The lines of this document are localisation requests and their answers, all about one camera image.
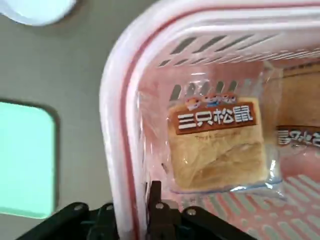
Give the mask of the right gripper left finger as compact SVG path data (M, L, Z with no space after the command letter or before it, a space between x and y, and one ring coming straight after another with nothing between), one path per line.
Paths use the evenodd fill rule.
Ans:
M18 240L118 240L113 203L90 210L83 202L73 202L40 224L28 230Z

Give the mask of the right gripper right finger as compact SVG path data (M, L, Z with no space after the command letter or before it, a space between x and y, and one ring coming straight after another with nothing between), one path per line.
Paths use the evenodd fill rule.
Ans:
M162 201L162 183L151 183L148 198L149 240L253 240L254 237L199 206L183 211Z

